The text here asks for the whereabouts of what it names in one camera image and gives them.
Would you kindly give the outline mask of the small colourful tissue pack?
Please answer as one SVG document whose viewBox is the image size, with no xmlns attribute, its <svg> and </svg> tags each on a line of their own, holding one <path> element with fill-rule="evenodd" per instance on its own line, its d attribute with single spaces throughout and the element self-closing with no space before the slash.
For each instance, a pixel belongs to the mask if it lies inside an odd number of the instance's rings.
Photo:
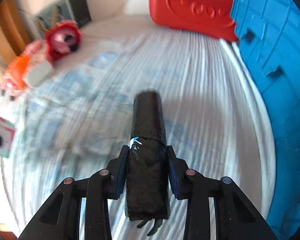
<svg viewBox="0 0 300 240">
<path fill-rule="evenodd" d="M 0 136 L 2 137 L 2 146 L 0 147 L 0 157 L 8 158 L 11 145 L 15 135 L 15 127 L 9 121 L 0 117 Z"/>
</svg>

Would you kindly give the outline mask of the pink white tissue pack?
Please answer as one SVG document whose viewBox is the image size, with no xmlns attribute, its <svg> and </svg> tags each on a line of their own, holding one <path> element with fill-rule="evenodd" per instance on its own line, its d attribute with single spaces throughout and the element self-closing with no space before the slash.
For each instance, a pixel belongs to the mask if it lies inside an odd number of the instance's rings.
<svg viewBox="0 0 300 240">
<path fill-rule="evenodd" d="M 53 72 L 53 66 L 48 61 L 44 61 L 27 70 L 22 78 L 28 87 L 33 88 L 42 83 L 42 81 L 49 77 Z"/>
</svg>

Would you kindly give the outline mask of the black umbrella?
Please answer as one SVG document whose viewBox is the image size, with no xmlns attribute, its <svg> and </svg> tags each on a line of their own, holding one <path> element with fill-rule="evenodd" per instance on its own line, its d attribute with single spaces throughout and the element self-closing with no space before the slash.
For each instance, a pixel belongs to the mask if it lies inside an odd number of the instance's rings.
<svg viewBox="0 0 300 240">
<path fill-rule="evenodd" d="M 134 98 L 126 172 L 126 212 L 143 228 L 153 221 L 147 236 L 153 236 L 170 217 L 168 196 L 169 160 L 162 101 L 155 91 Z"/>
</svg>

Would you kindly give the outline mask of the orange dress pig plush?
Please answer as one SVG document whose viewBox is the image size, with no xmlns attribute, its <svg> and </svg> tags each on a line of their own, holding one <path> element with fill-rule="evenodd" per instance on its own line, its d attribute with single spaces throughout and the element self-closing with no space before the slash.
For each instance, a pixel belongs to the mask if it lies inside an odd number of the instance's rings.
<svg viewBox="0 0 300 240">
<path fill-rule="evenodd" d="M 23 53 L 9 64 L 3 76 L 1 89 L 9 90 L 12 96 L 19 96 L 28 87 L 23 81 L 23 75 L 31 67 L 44 61 L 48 61 L 53 66 L 53 60 L 48 53 L 46 42 L 35 40 L 28 44 Z"/>
</svg>

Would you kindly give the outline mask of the red dress pig plush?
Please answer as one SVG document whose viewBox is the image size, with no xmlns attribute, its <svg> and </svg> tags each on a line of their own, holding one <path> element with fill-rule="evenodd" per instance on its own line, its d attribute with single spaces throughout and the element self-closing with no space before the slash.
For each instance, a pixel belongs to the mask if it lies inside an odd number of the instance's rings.
<svg viewBox="0 0 300 240">
<path fill-rule="evenodd" d="M 58 61 L 75 52 L 81 44 L 81 33 L 77 23 L 73 20 L 56 23 L 45 33 L 43 38 L 53 61 Z"/>
</svg>

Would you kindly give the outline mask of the blue striped bed sheet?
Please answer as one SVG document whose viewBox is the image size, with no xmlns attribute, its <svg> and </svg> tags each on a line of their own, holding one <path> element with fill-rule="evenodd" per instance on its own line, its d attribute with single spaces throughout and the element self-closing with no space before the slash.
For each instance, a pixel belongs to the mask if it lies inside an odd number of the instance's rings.
<svg viewBox="0 0 300 240">
<path fill-rule="evenodd" d="M 154 239 L 182 239 L 187 202 L 173 194 L 163 149 L 202 175 L 230 177 L 263 217 L 276 161 L 265 103 L 236 43 L 123 16 L 92 23 L 57 72 L 2 107 L 16 133 L 1 162 L 3 186 L 21 233 L 67 177 L 89 178 L 129 147 L 129 167 L 162 158 L 170 217 Z"/>
</svg>

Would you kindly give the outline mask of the dark gift bag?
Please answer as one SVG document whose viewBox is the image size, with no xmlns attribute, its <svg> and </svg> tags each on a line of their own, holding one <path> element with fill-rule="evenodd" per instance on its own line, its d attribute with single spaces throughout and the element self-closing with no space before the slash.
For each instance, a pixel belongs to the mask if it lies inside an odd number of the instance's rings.
<svg viewBox="0 0 300 240">
<path fill-rule="evenodd" d="M 73 20 L 80 29 L 92 21 L 87 0 L 57 0 L 30 17 L 33 31 L 43 38 L 45 31 L 58 22 Z"/>
</svg>

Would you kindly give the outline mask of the blue plastic storage crate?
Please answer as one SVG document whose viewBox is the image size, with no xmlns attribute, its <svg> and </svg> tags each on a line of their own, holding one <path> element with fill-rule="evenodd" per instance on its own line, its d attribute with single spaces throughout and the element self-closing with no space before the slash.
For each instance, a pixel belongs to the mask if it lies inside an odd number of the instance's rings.
<svg viewBox="0 0 300 240">
<path fill-rule="evenodd" d="M 300 239 L 300 0 L 234 0 L 231 18 L 274 136 L 276 182 L 267 223 L 278 239 Z"/>
</svg>

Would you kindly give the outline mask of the red plastic suitcase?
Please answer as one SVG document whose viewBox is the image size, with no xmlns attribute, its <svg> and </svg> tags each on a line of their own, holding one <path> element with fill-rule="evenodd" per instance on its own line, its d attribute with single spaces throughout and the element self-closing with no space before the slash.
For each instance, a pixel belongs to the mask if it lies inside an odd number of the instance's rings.
<svg viewBox="0 0 300 240">
<path fill-rule="evenodd" d="M 152 20 L 165 27 L 237 41 L 230 17 L 234 0 L 149 0 Z"/>
</svg>

